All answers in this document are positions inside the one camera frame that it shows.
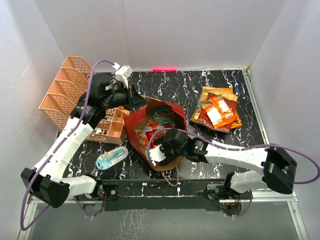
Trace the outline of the orange honey dijon chip bag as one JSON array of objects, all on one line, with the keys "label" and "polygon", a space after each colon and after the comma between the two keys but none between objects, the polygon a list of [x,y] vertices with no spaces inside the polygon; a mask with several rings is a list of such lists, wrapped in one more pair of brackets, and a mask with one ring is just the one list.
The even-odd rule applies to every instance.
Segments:
[{"label": "orange honey dijon chip bag", "polygon": [[[204,86],[202,88],[202,91],[206,94],[218,94],[224,97],[225,99],[228,99],[230,101],[236,102],[236,106],[238,105],[238,97],[233,93],[233,90],[231,88],[217,88],[217,87],[208,87]],[[237,127],[242,126],[242,122],[240,120],[240,117],[237,112],[237,108],[235,107],[235,120],[232,123],[229,123],[230,129],[235,129]]]}]

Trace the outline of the orange candy bag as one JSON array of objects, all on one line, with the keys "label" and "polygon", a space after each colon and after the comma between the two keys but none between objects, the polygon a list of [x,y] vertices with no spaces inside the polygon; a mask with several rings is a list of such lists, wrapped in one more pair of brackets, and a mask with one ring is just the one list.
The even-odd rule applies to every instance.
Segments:
[{"label": "orange candy bag", "polygon": [[147,145],[149,143],[147,132],[150,132],[153,130],[159,130],[163,128],[164,128],[163,125],[147,120],[145,125],[142,128],[140,135],[138,136],[140,146],[144,147],[145,149],[147,148]]},{"label": "orange candy bag", "polygon": [[236,101],[222,96],[212,96],[200,105],[215,129],[230,125],[236,120]]}]

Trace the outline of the red doritos chip bag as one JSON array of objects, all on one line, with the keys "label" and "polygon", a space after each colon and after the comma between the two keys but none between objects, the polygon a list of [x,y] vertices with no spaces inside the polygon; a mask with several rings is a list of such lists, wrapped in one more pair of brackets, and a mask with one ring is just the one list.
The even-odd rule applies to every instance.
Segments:
[{"label": "red doritos chip bag", "polygon": [[229,133],[239,125],[238,97],[225,90],[205,91],[200,95],[198,106],[191,121],[210,130]]}]

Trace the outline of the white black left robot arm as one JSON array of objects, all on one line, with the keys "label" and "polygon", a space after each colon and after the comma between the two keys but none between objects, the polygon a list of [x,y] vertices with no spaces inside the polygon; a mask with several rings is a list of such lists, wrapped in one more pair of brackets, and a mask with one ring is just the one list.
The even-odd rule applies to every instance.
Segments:
[{"label": "white black left robot arm", "polygon": [[32,169],[26,167],[22,171],[20,176],[26,187],[23,201],[32,195],[58,208],[66,199],[79,195],[99,199],[104,189],[100,178],[91,174],[64,178],[65,169],[83,141],[105,118],[108,109],[124,107],[133,111],[146,103],[131,83],[112,82],[107,73],[90,78],[87,90],[78,99],[52,147]]}]

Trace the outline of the red brown paper bag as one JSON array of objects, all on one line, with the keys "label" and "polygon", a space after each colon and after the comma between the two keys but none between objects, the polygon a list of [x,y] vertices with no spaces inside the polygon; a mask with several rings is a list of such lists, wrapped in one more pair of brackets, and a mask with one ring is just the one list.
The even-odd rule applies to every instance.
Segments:
[{"label": "red brown paper bag", "polygon": [[178,165],[182,161],[182,157],[179,156],[175,158],[170,163],[166,165],[161,165],[160,163],[153,164],[149,161],[148,157],[146,156],[146,148],[140,145],[140,140],[136,134],[137,129],[141,129],[144,127],[147,121],[152,121],[152,109],[157,107],[171,107],[173,113],[176,115],[176,123],[177,128],[182,130],[187,130],[187,118],[185,115],[185,111],[181,105],[161,101],[159,99],[155,99],[150,97],[149,101],[145,103],[140,109],[136,110],[135,112],[131,113],[129,116],[124,118],[124,124],[126,128],[127,138],[130,144],[135,148],[135,150],[141,155],[146,163],[150,165],[150,167],[157,172],[163,173],[165,171],[172,170],[177,168]]}]

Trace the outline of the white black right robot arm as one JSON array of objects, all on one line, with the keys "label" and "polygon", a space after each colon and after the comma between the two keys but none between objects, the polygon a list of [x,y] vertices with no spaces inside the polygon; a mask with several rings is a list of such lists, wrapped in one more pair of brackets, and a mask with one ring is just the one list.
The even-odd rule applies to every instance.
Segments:
[{"label": "white black right robot arm", "polygon": [[209,184],[204,191],[208,199],[236,199],[248,191],[265,188],[284,195],[293,193],[297,162],[284,149],[276,146],[236,147],[177,128],[166,128],[160,133],[160,137],[151,137],[145,152],[153,165],[166,165],[184,157],[195,163],[227,164],[247,169],[243,173],[228,173],[222,185]]}]

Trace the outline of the gold teal kettle chips bag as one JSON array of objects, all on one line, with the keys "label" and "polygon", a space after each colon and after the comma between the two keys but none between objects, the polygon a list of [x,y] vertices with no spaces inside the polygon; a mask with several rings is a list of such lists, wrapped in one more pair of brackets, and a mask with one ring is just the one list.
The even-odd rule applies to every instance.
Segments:
[{"label": "gold teal kettle chips bag", "polygon": [[[233,122],[229,124],[225,124],[218,128],[214,127],[214,125],[210,121],[207,114],[202,110],[202,106],[201,106],[202,102],[209,100],[212,97],[222,97],[224,99],[226,104],[233,110],[233,113],[235,115],[235,119]],[[241,119],[237,113],[237,106],[238,106],[238,97],[233,93],[233,90],[231,88],[223,88],[223,87],[216,88],[216,87],[203,86],[198,103],[196,105],[195,111],[192,114],[190,121],[193,123],[205,126],[210,131],[219,131],[223,133],[229,133],[231,129],[242,126]]]}]

